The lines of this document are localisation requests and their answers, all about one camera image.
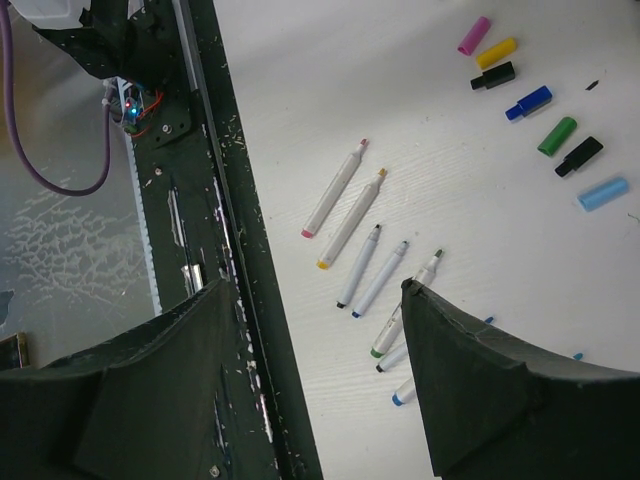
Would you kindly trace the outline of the dark green marker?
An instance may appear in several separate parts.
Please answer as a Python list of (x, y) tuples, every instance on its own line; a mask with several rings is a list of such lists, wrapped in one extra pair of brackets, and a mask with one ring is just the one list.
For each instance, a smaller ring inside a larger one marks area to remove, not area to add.
[[(420, 267), (412, 279), (422, 286), (429, 287), (437, 275), (437, 269), (443, 255), (444, 250), (438, 249), (431, 259)], [(402, 329), (402, 302), (399, 302), (374, 340), (370, 349), (371, 356), (376, 359), (382, 358), (390, 350)]]

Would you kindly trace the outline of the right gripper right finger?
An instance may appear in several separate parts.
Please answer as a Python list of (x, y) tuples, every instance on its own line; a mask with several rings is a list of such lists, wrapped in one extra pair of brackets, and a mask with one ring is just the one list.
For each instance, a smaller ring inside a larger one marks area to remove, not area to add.
[(414, 280), (402, 315), (442, 479), (635, 479), (639, 376), (527, 343)]

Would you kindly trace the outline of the pink cap pen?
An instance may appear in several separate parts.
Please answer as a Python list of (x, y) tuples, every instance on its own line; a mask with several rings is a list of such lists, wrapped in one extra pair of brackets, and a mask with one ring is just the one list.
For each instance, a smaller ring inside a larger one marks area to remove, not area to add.
[(346, 157), (339, 170), (331, 180), (330, 184), (324, 191), (310, 217), (302, 227), (301, 236), (303, 238), (310, 239), (318, 233), (324, 221), (331, 213), (336, 202), (345, 190), (346, 186), (349, 184), (355, 172), (361, 165), (362, 157), (368, 146), (368, 143), (369, 140), (367, 138), (363, 138), (359, 142), (357, 148)]

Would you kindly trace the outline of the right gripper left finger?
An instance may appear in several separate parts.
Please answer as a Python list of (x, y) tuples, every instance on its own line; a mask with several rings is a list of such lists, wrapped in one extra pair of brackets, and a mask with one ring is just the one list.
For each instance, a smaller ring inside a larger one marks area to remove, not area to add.
[(205, 479), (231, 289), (40, 368), (1, 375), (5, 479)]

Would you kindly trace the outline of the pink marker cap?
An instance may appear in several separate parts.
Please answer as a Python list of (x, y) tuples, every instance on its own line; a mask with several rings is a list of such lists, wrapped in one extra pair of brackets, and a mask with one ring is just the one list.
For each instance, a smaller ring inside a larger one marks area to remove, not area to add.
[(457, 51), (465, 56), (471, 56), (490, 28), (491, 20), (480, 16), (461, 40)]

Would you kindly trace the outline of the dark green marker cap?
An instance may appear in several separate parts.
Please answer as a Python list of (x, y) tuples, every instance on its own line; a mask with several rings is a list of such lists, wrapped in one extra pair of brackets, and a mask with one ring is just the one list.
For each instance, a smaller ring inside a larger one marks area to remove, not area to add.
[(563, 117), (538, 145), (537, 150), (547, 157), (553, 157), (577, 126), (578, 123), (573, 117)]

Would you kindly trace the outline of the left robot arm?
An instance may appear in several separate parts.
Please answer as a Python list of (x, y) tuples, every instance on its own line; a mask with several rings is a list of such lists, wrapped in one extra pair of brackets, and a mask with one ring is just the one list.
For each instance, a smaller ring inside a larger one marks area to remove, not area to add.
[(91, 0), (14, 0), (14, 9), (38, 29), (80, 28), (80, 17), (91, 8)]

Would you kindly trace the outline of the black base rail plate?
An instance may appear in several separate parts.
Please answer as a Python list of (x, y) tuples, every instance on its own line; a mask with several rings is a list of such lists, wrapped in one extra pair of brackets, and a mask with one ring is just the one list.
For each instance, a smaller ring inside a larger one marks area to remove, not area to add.
[(44, 37), (151, 106), (133, 139), (163, 315), (224, 281), (214, 461), (205, 479), (322, 475), (215, 7), (92, 1)]

